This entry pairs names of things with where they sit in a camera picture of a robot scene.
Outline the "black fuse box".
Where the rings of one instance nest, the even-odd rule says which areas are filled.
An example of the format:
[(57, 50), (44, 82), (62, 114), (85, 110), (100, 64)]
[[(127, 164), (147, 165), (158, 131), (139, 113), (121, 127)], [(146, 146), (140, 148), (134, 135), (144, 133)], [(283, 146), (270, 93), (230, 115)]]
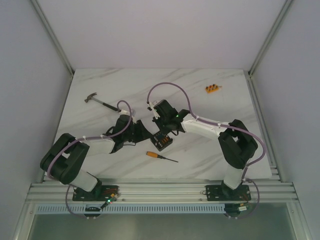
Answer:
[(159, 152), (161, 152), (173, 143), (173, 139), (169, 137), (167, 134), (162, 134), (161, 131), (158, 131), (155, 134), (153, 134), (150, 138), (150, 141)]

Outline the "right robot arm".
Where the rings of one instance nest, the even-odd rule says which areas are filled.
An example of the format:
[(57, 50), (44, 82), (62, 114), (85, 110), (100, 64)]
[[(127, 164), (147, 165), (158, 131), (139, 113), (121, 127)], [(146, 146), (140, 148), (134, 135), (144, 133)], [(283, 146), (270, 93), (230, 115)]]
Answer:
[(231, 123), (220, 123), (209, 119), (200, 119), (190, 110), (177, 111), (170, 103), (148, 102), (148, 110), (153, 112), (152, 121), (163, 135), (172, 133), (197, 134), (208, 139), (217, 139), (228, 166), (221, 183), (221, 193), (228, 200), (239, 194), (247, 162), (254, 156), (258, 144), (253, 136), (246, 133), (247, 128), (235, 119)]

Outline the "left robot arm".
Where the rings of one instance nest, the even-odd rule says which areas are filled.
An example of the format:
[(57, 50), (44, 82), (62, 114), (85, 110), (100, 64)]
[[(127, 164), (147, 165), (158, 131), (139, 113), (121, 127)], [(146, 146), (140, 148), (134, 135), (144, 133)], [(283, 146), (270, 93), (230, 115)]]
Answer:
[(77, 140), (69, 133), (62, 134), (42, 158), (40, 168), (60, 183), (80, 188), (90, 201), (97, 201), (102, 196), (102, 188), (98, 178), (82, 170), (85, 158), (114, 154), (127, 142), (137, 144), (151, 137), (141, 120), (132, 121), (130, 116), (122, 114), (115, 126), (91, 140)]

